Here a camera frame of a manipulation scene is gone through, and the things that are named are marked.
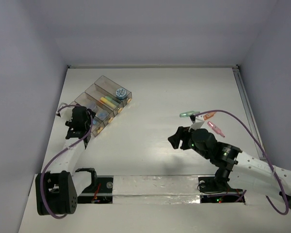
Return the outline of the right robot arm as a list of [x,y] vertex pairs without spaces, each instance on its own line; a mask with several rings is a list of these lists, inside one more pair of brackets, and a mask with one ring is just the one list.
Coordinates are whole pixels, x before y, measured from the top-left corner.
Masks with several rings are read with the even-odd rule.
[[253,191],[281,201],[291,210],[290,170],[270,167],[236,146],[217,141],[206,129],[180,126],[174,135],[168,137],[168,141],[174,149],[194,150],[218,168],[213,177],[199,179],[200,192]]

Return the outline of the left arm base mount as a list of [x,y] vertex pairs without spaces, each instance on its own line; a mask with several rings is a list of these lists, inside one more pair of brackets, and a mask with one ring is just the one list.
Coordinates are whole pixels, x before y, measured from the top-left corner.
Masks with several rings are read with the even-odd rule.
[[78,196],[78,204],[112,204],[114,176],[98,176],[94,168],[79,168],[77,173],[91,174],[91,184]]

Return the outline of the green highlighter pen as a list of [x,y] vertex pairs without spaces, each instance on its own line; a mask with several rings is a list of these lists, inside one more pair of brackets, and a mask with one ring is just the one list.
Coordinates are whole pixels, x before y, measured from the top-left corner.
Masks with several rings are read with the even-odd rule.
[[111,102],[112,104],[114,104],[114,105],[118,105],[119,103],[118,102],[116,102],[115,100],[113,100],[111,97],[109,97],[109,96],[105,96],[105,99],[107,99],[109,102]]

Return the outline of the blue slime jar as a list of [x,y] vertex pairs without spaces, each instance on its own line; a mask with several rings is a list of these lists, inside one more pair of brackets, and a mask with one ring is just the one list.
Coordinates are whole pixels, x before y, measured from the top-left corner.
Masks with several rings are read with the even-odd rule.
[[115,95],[119,100],[124,100],[127,96],[127,90],[125,88],[119,88],[115,91]]

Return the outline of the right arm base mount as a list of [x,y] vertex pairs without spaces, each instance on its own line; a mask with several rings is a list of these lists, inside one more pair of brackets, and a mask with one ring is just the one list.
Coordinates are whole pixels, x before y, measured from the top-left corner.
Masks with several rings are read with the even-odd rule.
[[243,203],[244,191],[231,188],[227,183],[229,171],[219,168],[214,175],[198,177],[197,190],[200,192],[200,203]]

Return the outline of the yellow highlighter pen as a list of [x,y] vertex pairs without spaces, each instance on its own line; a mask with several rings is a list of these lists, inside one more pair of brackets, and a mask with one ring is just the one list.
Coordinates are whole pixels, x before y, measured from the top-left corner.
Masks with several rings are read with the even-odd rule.
[[101,97],[100,101],[103,102],[104,104],[108,105],[109,107],[113,108],[113,109],[116,107],[116,105],[114,105],[112,102],[110,102],[109,100],[107,100],[104,97]]

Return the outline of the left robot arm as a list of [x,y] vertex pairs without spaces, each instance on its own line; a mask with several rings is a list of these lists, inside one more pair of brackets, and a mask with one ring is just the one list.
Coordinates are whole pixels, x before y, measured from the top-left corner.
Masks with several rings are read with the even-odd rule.
[[94,168],[77,168],[91,139],[95,112],[79,105],[62,106],[57,116],[68,127],[63,149],[36,176],[36,208],[40,216],[62,219],[76,211],[78,196],[97,188]]

